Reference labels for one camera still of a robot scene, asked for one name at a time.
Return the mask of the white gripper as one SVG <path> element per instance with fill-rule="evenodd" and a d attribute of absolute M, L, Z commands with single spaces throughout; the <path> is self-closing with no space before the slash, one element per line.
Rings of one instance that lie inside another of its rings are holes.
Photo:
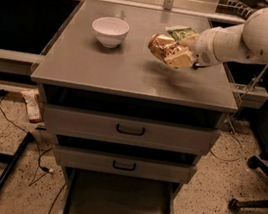
<path fill-rule="evenodd" d="M 193 34 L 179 40 L 180 45 L 191 47 L 191 50 L 180 46 L 172 48 L 169 52 L 166 52 L 164 62 L 172 68 L 192 67 L 195 64 L 195 59 L 196 65 L 199 67 L 220 64 L 214 48 L 214 40 L 220 32 L 222 32 L 222 28 L 213 27 L 208 30 L 206 29 L 199 35 Z"/>

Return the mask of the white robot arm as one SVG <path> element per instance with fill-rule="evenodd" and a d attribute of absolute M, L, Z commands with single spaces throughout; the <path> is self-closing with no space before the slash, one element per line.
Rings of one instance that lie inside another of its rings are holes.
<path fill-rule="evenodd" d="M 255 11 L 236 26 L 210 28 L 179 40 L 182 49 L 167 57 L 172 68 L 213 66 L 222 62 L 268 64 L 268 8 Z"/>

